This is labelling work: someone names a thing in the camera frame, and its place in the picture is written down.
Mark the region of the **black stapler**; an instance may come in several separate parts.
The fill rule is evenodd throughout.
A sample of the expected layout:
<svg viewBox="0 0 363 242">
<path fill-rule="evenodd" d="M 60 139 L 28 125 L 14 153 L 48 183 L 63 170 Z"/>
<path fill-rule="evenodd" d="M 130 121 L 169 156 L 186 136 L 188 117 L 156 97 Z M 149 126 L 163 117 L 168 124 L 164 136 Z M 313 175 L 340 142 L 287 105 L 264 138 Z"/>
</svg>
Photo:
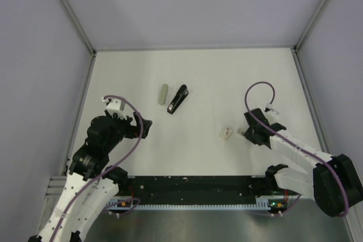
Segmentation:
<svg viewBox="0 0 363 242">
<path fill-rule="evenodd" d="M 167 113 L 174 114 L 188 95 L 188 87 L 185 84 L 182 84 L 178 89 L 176 95 L 172 99 L 171 103 L 167 107 Z"/>
</svg>

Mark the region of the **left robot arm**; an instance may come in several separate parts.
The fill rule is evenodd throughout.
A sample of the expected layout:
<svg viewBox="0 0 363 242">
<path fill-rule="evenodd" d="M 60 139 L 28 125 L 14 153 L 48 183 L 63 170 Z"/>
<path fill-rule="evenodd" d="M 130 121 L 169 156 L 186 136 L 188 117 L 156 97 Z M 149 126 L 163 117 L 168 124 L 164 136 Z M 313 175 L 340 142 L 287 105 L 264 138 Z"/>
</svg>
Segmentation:
<svg viewBox="0 0 363 242">
<path fill-rule="evenodd" d="M 124 139 L 147 137 L 152 121 L 118 114 L 95 117 L 73 155 L 63 192 L 47 223 L 30 241 L 84 241 L 115 195 L 128 190 L 125 170 L 108 166 L 109 153 Z"/>
</svg>

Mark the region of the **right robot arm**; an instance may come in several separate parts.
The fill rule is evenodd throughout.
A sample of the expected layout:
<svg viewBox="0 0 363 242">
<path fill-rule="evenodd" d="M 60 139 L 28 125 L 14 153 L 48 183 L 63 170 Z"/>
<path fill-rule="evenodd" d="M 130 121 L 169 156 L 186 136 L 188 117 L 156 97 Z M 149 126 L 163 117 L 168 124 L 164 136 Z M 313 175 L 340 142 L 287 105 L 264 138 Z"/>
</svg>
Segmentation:
<svg viewBox="0 0 363 242">
<path fill-rule="evenodd" d="M 349 157 L 333 156 L 302 143 L 281 124 L 270 124 L 259 108 L 244 113 L 244 117 L 248 124 L 245 139 L 301 167 L 300 171 L 285 164 L 268 167 L 264 185 L 269 193 L 291 190 L 314 200 L 331 217 L 362 201 L 362 183 Z"/>
</svg>

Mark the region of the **beige green stapler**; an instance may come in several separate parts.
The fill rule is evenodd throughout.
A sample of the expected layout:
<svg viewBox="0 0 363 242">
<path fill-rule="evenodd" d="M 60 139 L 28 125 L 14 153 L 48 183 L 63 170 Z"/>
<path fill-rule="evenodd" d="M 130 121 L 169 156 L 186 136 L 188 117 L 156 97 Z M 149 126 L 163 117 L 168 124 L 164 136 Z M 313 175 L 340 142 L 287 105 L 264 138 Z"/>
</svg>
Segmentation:
<svg viewBox="0 0 363 242">
<path fill-rule="evenodd" d="M 167 93 L 168 93 L 168 84 L 164 83 L 164 84 L 162 84 L 160 92 L 159 92 L 159 97 L 158 97 L 159 105 L 161 105 L 161 106 L 165 105 Z"/>
</svg>

